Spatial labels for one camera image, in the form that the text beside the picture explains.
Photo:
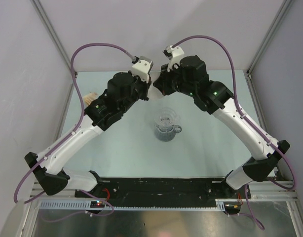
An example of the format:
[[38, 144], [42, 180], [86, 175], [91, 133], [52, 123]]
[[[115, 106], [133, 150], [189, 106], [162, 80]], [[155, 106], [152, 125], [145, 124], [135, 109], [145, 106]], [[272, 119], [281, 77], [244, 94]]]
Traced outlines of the clear glass dripper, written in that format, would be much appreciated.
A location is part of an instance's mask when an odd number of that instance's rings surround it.
[[161, 132], [171, 131], [180, 122], [180, 116], [171, 108], [164, 107], [158, 110], [154, 116], [155, 126]]

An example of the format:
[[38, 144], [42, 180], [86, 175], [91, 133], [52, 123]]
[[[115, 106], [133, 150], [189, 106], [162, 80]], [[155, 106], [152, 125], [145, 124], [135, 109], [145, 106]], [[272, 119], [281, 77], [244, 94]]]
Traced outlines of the glass coffee server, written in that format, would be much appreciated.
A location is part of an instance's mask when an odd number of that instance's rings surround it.
[[182, 127], [179, 125], [171, 125], [163, 127], [160, 125], [155, 125], [154, 135], [155, 137], [162, 142], [172, 141], [177, 133], [182, 131]]

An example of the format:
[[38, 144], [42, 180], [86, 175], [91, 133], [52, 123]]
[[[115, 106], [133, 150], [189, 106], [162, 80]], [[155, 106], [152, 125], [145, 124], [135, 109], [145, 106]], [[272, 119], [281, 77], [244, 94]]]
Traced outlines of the white paper coffee filter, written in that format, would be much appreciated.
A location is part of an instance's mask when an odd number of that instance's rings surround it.
[[160, 72], [159, 71], [151, 71], [151, 85], [148, 91], [148, 98], [150, 100], [158, 100], [162, 99], [164, 96], [163, 94], [153, 85], [153, 83], [159, 78]]

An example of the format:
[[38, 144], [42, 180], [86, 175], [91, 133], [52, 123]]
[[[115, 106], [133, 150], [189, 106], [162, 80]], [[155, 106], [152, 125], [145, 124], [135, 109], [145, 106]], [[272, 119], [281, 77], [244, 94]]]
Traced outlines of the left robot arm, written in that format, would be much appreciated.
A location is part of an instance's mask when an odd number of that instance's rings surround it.
[[138, 100], [148, 100], [151, 77], [148, 72], [117, 73], [107, 88], [84, 109], [82, 122], [39, 154], [29, 152], [25, 161], [43, 191], [55, 195], [64, 189], [87, 191], [92, 197], [103, 192], [102, 180], [95, 171], [65, 170], [67, 161], [86, 143], [106, 131]]

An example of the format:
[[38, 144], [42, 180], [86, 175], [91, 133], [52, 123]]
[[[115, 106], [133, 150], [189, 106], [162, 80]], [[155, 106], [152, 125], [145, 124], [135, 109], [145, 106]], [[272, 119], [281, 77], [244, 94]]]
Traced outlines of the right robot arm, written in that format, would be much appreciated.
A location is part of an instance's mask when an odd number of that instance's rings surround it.
[[251, 153], [223, 180], [222, 193], [228, 198], [251, 181], [264, 181], [290, 148], [287, 141], [267, 135], [241, 107], [237, 108], [234, 94], [222, 82], [209, 79], [205, 62], [198, 56], [187, 56], [172, 69], [162, 65], [153, 85], [164, 96], [179, 92], [192, 97], [200, 110], [224, 123]]

